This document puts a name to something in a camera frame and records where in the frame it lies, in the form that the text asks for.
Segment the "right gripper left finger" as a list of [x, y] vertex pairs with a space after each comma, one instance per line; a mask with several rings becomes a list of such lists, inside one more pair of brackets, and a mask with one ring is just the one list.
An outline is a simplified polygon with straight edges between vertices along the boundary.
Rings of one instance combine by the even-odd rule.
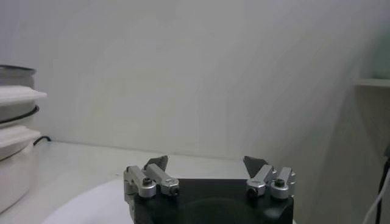
[[165, 172], [167, 164], [168, 156], [164, 155], [151, 158], [142, 169], [138, 166], [128, 166], [123, 173], [124, 194], [152, 198], [159, 187], [163, 195], [178, 196], [179, 180]]

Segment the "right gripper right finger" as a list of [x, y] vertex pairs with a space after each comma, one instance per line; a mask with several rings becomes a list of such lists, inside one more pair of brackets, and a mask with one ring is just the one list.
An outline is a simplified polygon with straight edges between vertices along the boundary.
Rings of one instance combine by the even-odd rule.
[[272, 198], [285, 200], [294, 197], [296, 173], [290, 167], [277, 171], [263, 159], [245, 156], [244, 165], [250, 178], [246, 181], [249, 198], [259, 198], [269, 191]]

